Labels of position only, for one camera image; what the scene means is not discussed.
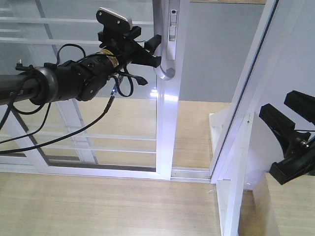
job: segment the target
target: wooden floor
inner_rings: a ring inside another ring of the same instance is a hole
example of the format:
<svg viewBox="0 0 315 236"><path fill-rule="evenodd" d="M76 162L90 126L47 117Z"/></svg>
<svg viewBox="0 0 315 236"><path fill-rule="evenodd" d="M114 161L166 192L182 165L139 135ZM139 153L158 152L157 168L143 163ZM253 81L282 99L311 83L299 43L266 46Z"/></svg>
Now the wooden floor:
<svg viewBox="0 0 315 236"><path fill-rule="evenodd" d="M213 185L0 173L1 236L219 236Z"/></svg>
<svg viewBox="0 0 315 236"><path fill-rule="evenodd" d="M262 236L313 236L315 177L303 175L280 185L266 173L254 189Z"/></svg>
<svg viewBox="0 0 315 236"><path fill-rule="evenodd" d="M79 102L78 106L85 123L93 121L104 109L106 99L96 97L93 102ZM20 102L18 108L26 111L33 109L30 102ZM216 113L227 107L229 103L180 101L176 129L173 166L208 168L212 159L209 113ZM44 116L44 109L34 116L23 116L30 130L32 124L39 125ZM66 127L55 106L52 106L43 131L65 132ZM156 136L156 101L145 99L117 98L110 112L95 126L88 129L90 134L131 135L139 137ZM35 138L42 142L51 140L50 136L36 134ZM155 150L155 141L135 141L119 139L90 138L94 147L112 149L130 148L138 150ZM71 146L71 139L58 142L55 146ZM14 142L6 143L5 148L17 148ZM43 149L47 155L76 156L73 149ZM154 166L154 153L96 151L100 164Z"/></svg>
<svg viewBox="0 0 315 236"><path fill-rule="evenodd" d="M180 101L173 166L209 168L212 159L209 113L230 103Z"/></svg>

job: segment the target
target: glass door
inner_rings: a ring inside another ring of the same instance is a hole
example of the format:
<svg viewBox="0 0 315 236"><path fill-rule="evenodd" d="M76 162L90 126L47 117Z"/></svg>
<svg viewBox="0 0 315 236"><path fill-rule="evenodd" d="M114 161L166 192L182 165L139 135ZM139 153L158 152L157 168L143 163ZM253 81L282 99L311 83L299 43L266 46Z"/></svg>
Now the glass door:
<svg viewBox="0 0 315 236"><path fill-rule="evenodd" d="M143 46L145 40L154 36L154 10L150 0L1 0L0 74L18 74L14 67L19 59L24 65L55 63L57 51L65 43L79 44L87 55L97 52L100 44L97 33L103 29L95 18L99 7L111 8L129 16L134 26L140 26L142 33L136 38L140 45ZM161 7L163 9L158 10L165 12L163 18L167 32L168 1L163 2ZM81 57L80 50L76 48L66 47L61 52L62 62ZM36 153L35 156L44 161L34 159L34 155L30 157L30 152L11 156L27 157L33 164L40 162L36 164L37 168L45 173L168 178L172 161L171 146L174 146L175 139L181 67L178 67L177 78L175 76L168 84L156 76L152 67L129 64L128 70L130 74L144 77L148 84L135 84L130 98L117 95L108 114L97 124L76 136L33 150L33 154ZM38 133L16 143L1 144L1 150L45 143L84 127L102 113L114 85L114 81L109 81L88 102L72 99L52 103L47 121ZM127 80L122 82L121 89L124 93L129 92ZM29 101L17 102L16 107L24 111L34 109ZM5 108L6 105L1 107L2 114ZM10 115L11 123L5 125L0 137L5 140L18 133L36 130L45 113L43 108L32 116Z"/></svg>

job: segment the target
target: gray wall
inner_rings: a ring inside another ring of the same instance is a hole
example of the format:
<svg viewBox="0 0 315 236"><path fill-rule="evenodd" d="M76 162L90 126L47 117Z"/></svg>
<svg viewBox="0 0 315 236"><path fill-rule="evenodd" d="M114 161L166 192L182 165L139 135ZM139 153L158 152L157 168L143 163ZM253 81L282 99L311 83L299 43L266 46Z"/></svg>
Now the gray wall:
<svg viewBox="0 0 315 236"><path fill-rule="evenodd" d="M263 8L190 3L180 100L232 100Z"/></svg>

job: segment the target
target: white metal bar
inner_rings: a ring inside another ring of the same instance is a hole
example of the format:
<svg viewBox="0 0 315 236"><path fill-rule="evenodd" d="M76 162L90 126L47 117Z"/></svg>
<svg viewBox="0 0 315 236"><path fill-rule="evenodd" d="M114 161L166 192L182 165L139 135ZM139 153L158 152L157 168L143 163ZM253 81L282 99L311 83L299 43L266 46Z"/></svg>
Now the white metal bar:
<svg viewBox="0 0 315 236"><path fill-rule="evenodd" d="M79 111L76 100L71 99L68 101L59 101L59 102L56 102L55 105L70 133L78 129L78 128L70 128L70 127L84 126L83 118ZM83 161L84 163L97 163L95 153L92 151L94 149L90 148L92 144L89 138L82 137L82 136L73 136L71 137L71 140L73 141L75 146L80 145L81 147L84 147L84 148L77 148L77 147L69 148L69 149L76 150L77 155L81 161Z"/></svg>
<svg viewBox="0 0 315 236"><path fill-rule="evenodd" d="M32 2L24 2L24 1L20 1L19 3L16 3L14 1L8 1L11 11L12 11L12 15L13 16L19 16L19 17L23 17L23 16L36 16L38 18L40 18L40 13L39 10L35 4L35 1ZM23 32L23 37L24 38L33 38L34 35L36 35L36 39L38 40L39 38L41 39L48 39L48 35L47 35L47 31L44 27L44 25L42 27L22 27L21 25L17 25L19 27L19 29L21 30L21 32ZM14 37L9 37L6 39L4 39L3 43L14 43L16 39ZM25 43L27 44L28 40L25 40L25 42L22 41L18 42L16 41L16 43ZM34 47L33 45L27 45L30 53L31 53L31 61L33 61L34 65L42 65L44 62L47 61L55 61L56 60L56 56L55 56L55 52L53 51L52 47L47 47L45 44L48 45L52 45L51 43L42 43L37 45L36 47Z"/></svg>
<svg viewBox="0 0 315 236"><path fill-rule="evenodd" d="M206 178L190 178L190 177L171 177L171 181L189 182L189 183L210 183Z"/></svg>
<svg viewBox="0 0 315 236"><path fill-rule="evenodd" d="M230 183L231 181L229 179L224 179L224 180L218 180L216 184L221 236L224 235L224 226L225 226L225 220L226 220L226 211L227 211L227 203L228 203L228 194L230 191Z"/></svg>
<svg viewBox="0 0 315 236"><path fill-rule="evenodd" d="M137 150L137 149L131 149L131 148L81 146L81 145L78 145L78 142L76 142L75 145L48 145L45 148L72 149L72 150L78 150L78 151L95 150L95 151L121 151L121 152L137 152L137 153L156 153L155 150Z"/></svg>
<svg viewBox="0 0 315 236"><path fill-rule="evenodd" d="M19 29L0 29L0 32L4 32L4 33L19 33L21 31Z"/></svg>
<svg viewBox="0 0 315 236"><path fill-rule="evenodd" d="M275 7L277 0L268 0L262 12L257 31L255 33L252 45L248 54L248 57L245 61L243 71L240 76L239 83L235 90L235 94L232 99L231 107L229 114L224 121L224 126L218 141L218 146L216 148L214 158L210 166L211 172L211 183L216 183L220 179L222 166L225 162L230 162L227 160L228 153L232 147L232 144L235 140L236 133L238 132L244 115L247 112L247 106L238 107L240 99L243 98L245 92L245 87L248 82L248 76L251 73L252 65L255 62L256 55L259 52L260 46L263 41L263 35L267 29L268 22L272 16L273 9Z"/></svg>
<svg viewBox="0 0 315 236"><path fill-rule="evenodd" d="M0 11L11 11L11 8L0 8Z"/></svg>
<svg viewBox="0 0 315 236"><path fill-rule="evenodd" d="M31 165L26 157L19 156L0 156L1 164L15 164L15 165Z"/></svg>
<svg viewBox="0 0 315 236"><path fill-rule="evenodd" d="M163 11L168 10L168 1L163 1ZM178 9L177 48L185 48L186 26L188 21L189 0L180 2ZM163 35L167 35L168 27L163 26ZM167 63L166 52L163 54L162 63ZM184 50L176 51L176 60L169 61L176 68L172 80L165 81L157 78L157 173L162 179L170 179L172 171L173 151L175 144L178 97L183 69Z"/></svg>
<svg viewBox="0 0 315 236"><path fill-rule="evenodd" d="M202 179L210 182L209 169L173 167L171 178Z"/></svg>
<svg viewBox="0 0 315 236"><path fill-rule="evenodd" d="M66 24L66 23L97 23L97 20L67 19L67 18L28 18L28 17L0 17L2 23L26 23L26 24ZM140 27L153 27L150 21L133 21L133 25Z"/></svg>
<svg viewBox="0 0 315 236"><path fill-rule="evenodd" d="M0 43L22 43L22 44L43 44L43 45L60 45L66 43L98 45L99 41L72 40L72 39L35 39L35 38L13 38L0 37Z"/></svg>
<svg viewBox="0 0 315 236"><path fill-rule="evenodd" d="M12 164L0 164L0 172L38 174L38 171L34 166Z"/></svg>
<svg viewBox="0 0 315 236"><path fill-rule="evenodd" d="M237 236L242 205L246 164L250 146L253 114L244 117L239 134L235 140L238 151L234 154L231 185L229 189L224 236Z"/></svg>
<svg viewBox="0 0 315 236"><path fill-rule="evenodd" d="M53 132L53 131L39 131L37 135L40 136L64 136L68 133L65 132ZM101 138L101 139L126 139L126 140L140 140L140 141L156 141L156 138L140 137L140 136L128 136L128 135L112 135L112 134L93 134L93 133L79 133L75 136L84 138ZM9 135L1 134L0 137L9 137Z"/></svg>
<svg viewBox="0 0 315 236"><path fill-rule="evenodd" d="M79 176L105 176L105 177L125 177L125 178L148 178L161 179L162 176L156 172L146 171L126 171L110 169L92 169L92 168L75 168L75 167L57 167L48 166L41 169L42 173L59 174L59 175L79 175Z"/></svg>
<svg viewBox="0 0 315 236"><path fill-rule="evenodd" d="M0 114L4 114L6 111L6 108L7 108L6 105L0 106ZM15 118L15 116L12 113L9 114L4 124L4 127L6 128L6 130L12 137L18 137L18 136L22 136L26 134L26 132L20 125L19 121ZM15 142L20 148L34 146L33 142L30 140L29 137L25 137L23 139L17 139L15 140ZM44 161L43 156L40 154L40 152L37 149L25 151L24 154L28 158L30 163L34 165L36 168L47 167L47 164Z"/></svg>

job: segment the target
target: white frame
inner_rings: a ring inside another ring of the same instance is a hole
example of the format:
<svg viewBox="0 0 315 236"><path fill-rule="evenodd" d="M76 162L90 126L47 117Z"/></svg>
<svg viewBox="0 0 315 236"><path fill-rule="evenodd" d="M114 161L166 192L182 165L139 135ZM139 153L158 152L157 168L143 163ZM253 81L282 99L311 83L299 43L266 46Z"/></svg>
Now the white frame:
<svg viewBox="0 0 315 236"><path fill-rule="evenodd" d="M252 66L255 63L260 46L263 43L263 36L267 30L268 22L272 17L272 12L277 1L278 0L267 0L262 12L231 106L224 119L222 131L210 165L211 183L217 183L219 180L224 179L226 170L233 158L232 155L229 155L229 152L235 142L242 120L246 114L254 112L253 106L250 105L259 101L259 97L254 94L257 92L261 94L263 90L258 78L250 77L249 81L248 76L251 74Z"/></svg>
<svg viewBox="0 0 315 236"><path fill-rule="evenodd" d="M167 0L162 2L164 22L168 22L168 14L165 14L168 12L168 4L169 1ZM184 0L180 2L180 9L178 9L179 19L177 28L177 48L180 49L184 48L185 46L188 6L189 0ZM164 32L167 32L168 28L165 27L167 27L167 25L163 26L163 30ZM49 166L36 149L25 152L26 156L40 173L170 180L173 150L175 144L178 97L182 76L183 58L184 51L177 50L176 61L171 62L172 66L176 69L176 73L172 80L165 81L157 78L159 95L157 98L157 156L155 172ZM24 130L18 124L17 120L14 116L12 116L12 114L8 121L8 125L10 125L10 122L14 123L14 126L11 126L14 127L11 130L11 134L12 132L19 133L19 135L25 134ZM32 142L29 138L19 140L17 143L20 147L32 146Z"/></svg>

